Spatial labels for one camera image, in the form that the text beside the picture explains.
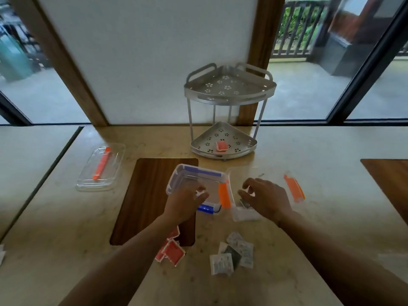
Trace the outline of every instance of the marble countertop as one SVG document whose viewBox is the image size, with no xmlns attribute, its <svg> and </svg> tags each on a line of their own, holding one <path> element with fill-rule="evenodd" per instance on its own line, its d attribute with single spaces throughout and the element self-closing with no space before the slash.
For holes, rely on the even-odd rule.
<svg viewBox="0 0 408 306">
<path fill-rule="evenodd" d="M 195 135 L 205 129 L 195 127 Z M 199 166 L 220 171 L 242 165 L 270 173 L 287 169 L 306 196 L 295 210 L 408 281 L 408 227 L 360 163 L 408 158 L 407 133 L 404 127 L 261 127 L 254 153 L 222 162 L 193 154 L 186 126 L 85 127 L 4 240 L 2 303 L 55 305 L 115 250 L 109 238 L 141 157 L 196 157 Z M 117 185 L 78 192 L 84 164 L 104 142 L 126 145 Z M 254 244 L 254 268 L 238 268 L 230 278 L 211 276 L 209 255 L 232 231 Z M 164 303 L 341 305 L 284 232 L 266 220 L 234 222 L 228 210 L 217 216 L 197 212 L 196 243 L 186 257 L 176 268 L 153 262 L 130 304 Z"/>
</svg>

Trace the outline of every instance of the wooden frame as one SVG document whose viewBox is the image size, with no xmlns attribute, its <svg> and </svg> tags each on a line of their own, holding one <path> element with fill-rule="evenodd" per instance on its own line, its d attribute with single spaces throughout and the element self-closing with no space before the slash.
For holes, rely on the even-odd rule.
<svg viewBox="0 0 408 306">
<path fill-rule="evenodd" d="M 94 126 L 109 123 L 37 0 L 9 0 Z"/>
<path fill-rule="evenodd" d="M 249 64 L 267 69 L 284 4 L 285 0 L 258 0 L 249 48 Z M 258 103 L 240 106 L 237 125 L 252 126 L 257 108 Z"/>
</svg>

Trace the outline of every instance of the small plastic box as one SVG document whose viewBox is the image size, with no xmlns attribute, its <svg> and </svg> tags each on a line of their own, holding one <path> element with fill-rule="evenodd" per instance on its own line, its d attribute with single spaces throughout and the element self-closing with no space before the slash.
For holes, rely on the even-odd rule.
<svg viewBox="0 0 408 306">
<path fill-rule="evenodd" d="M 227 175 L 216 170 L 208 170 L 193 165 L 179 164 L 173 171 L 167 185 L 166 193 L 173 193 L 178 187 L 188 180 L 197 180 L 207 188 L 210 194 L 208 199 L 198 208 L 206 213 L 217 213 L 221 209 L 218 186 L 227 182 Z"/>
<path fill-rule="evenodd" d="M 259 220 L 262 216 L 252 207 L 245 208 L 238 194 L 238 190 L 242 189 L 242 184 L 248 178 L 262 178 L 263 180 L 269 180 L 278 186 L 281 186 L 286 190 L 286 193 L 291 204 L 301 203 L 304 199 L 303 191 L 300 188 L 296 179 L 294 179 L 290 172 L 283 171 L 281 169 L 273 169 L 271 167 L 250 167 L 250 166 L 237 166 L 227 169 L 228 176 L 228 195 L 231 202 L 231 213 L 234 221 L 246 221 L 246 220 Z M 288 185 L 288 182 L 292 182 L 292 185 L 297 185 L 298 189 L 293 189 Z"/>
<path fill-rule="evenodd" d="M 98 165 L 105 153 L 105 149 L 109 147 L 109 155 L 98 179 L 93 179 L 93 176 L 98 168 Z M 114 181 L 117 177 L 120 163 L 125 154 L 124 144 L 105 144 L 98 146 L 86 162 L 81 174 L 79 175 L 76 188 L 79 191 L 102 191 L 110 190 L 114 186 Z"/>
</svg>

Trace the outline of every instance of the white wall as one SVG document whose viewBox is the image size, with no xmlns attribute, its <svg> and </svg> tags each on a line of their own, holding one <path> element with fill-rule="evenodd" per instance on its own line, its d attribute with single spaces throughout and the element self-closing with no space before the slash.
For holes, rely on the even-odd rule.
<svg viewBox="0 0 408 306">
<path fill-rule="evenodd" d="M 39 2 L 109 122 L 124 124 L 188 123 L 188 73 L 247 60 L 257 0 Z M 192 110 L 212 120 L 212 106 Z"/>
<path fill-rule="evenodd" d="M 401 6 L 403 0 L 383 0 L 378 11 L 375 13 L 375 18 L 392 17 Z"/>
<path fill-rule="evenodd" d="M 359 16 L 368 0 L 342 0 L 340 9 Z"/>
</svg>

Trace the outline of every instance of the railing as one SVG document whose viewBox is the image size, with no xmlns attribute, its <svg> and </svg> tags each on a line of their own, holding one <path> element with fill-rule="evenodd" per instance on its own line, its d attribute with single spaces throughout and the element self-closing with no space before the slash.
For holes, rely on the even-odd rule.
<svg viewBox="0 0 408 306">
<path fill-rule="evenodd" d="M 317 25 L 323 22 L 329 1 L 288 1 L 271 58 L 304 58 L 313 48 Z"/>
<path fill-rule="evenodd" d="M 408 42 L 401 48 L 401 50 L 397 53 L 398 57 L 408 57 Z"/>
</svg>

